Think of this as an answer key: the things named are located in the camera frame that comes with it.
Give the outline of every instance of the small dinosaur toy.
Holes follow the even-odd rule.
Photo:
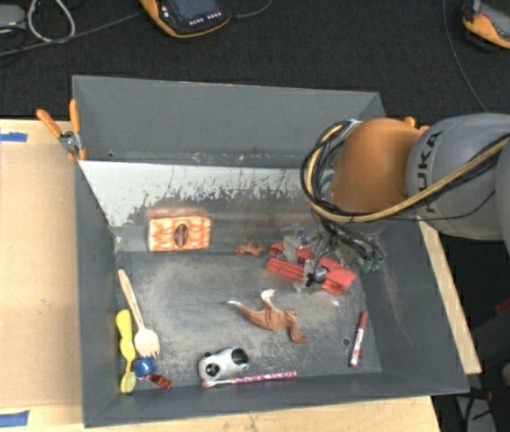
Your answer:
[[[253,256],[260,256],[263,252],[263,245],[261,242],[258,242],[258,245],[254,246],[255,241],[251,238],[248,240],[248,243],[246,245],[237,245],[235,247],[235,253],[238,257],[244,256],[246,253],[250,253]]]
[[[306,337],[299,331],[296,316],[299,311],[296,309],[278,310],[271,302],[275,290],[264,290],[261,292],[261,299],[264,307],[261,310],[251,310],[247,306],[238,301],[228,301],[228,304],[237,306],[243,314],[254,324],[265,329],[278,331],[280,329],[289,329],[291,339],[297,344],[305,344]]]

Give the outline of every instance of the red marker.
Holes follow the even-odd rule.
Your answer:
[[[364,327],[366,327],[366,320],[369,318],[369,312],[364,310],[361,312],[359,318],[359,327],[356,330],[356,337],[354,338],[353,354],[348,365],[355,368],[359,363],[359,354],[361,353],[362,335],[364,334]]]

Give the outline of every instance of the cardboard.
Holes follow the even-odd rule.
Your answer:
[[[0,147],[0,408],[81,401],[74,166],[24,131]]]

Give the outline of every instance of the scratched surface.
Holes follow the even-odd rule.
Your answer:
[[[247,352],[246,374],[380,371],[370,327],[359,367],[348,367],[358,316],[366,310],[360,279],[341,296],[334,296],[317,284],[301,287],[264,269],[270,258],[266,250],[273,242],[294,229],[304,229],[307,235],[317,229],[300,189],[298,169],[96,161],[80,165],[115,236],[117,267],[124,268],[132,281],[145,324],[159,335],[157,372],[174,386],[199,383],[201,356],[225,347],[242,347]],[[209,217],[209,248],[149,253],[148,219],[157,212]],[[261,256],[234,254],[234,247],[248,239],[262,243]],[[259,311],[263,308],[260,293],[270,288],[276,290],[277,309],[299,311],[297,321],[306,344],[292,342],[287,329],[257,327],[227,304],[240,301]],[[117,306],[127,307],[120,286]],[[120,373],[120,357],[117,364]]]
[[[360,280],[341,296],[324,292],[318,285],[298,292],[292,280],[264,270],[268,258],[208,253],[117,255],[117,266],[124,267],[130,276],[145,325],[159,335],[157,372],[172,380],[173,386],[200,383],[197,364],[201,356],[225,347],[246,351],[250,359],[246,374],[297,370],[299,376],[312,376],[380,371],[370,326],[365,331],[360,366],[348,367],[356,323],[366,309]],[[227,304],[235,300],[261,310],[260,293],[269,288],[276,290],[272,302],[277,309],[299,310],[297,321],[307,337],[306,344],[292,342],[287,329],[257,327]],[[126,306],[120,287],[117,296],[118,305]]]

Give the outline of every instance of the black carpet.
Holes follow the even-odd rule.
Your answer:
[[[236,15],[269,1],[219,0]],[[487,49],[467,36],[465,1],[272,0],[261,13],[178,40],[160,30],[138,0],[63,0],[79,35],[133,17],[44,46],[29,31],[0,36],[0,53],[10,52],[0,55],[0,118],[35,118],[44,108],[67,120],[76,74],[378,92],[388,116],[430,125],[469,113],[510,114],[510,50]],[[510,0],[481,1],[510,14]],[[30,2],[0,0],[25,11]],[[52,0],[41,2],[33,21],[43,36],[67,35],[67,19]],[[443,244],[470,329],[477,328],[510,296],[506,248],[445,236]],[[499,369],[499,360],[484,362],[486,372]],[[445,416],[456,410],[447,400],[437,399],[443,430],[461,430],[453,428],[459,420],[452,426]],[[510,401],[503,403],[493,404],[498,424],[510,418]],[[499,432],[510,431],[508,424]]]

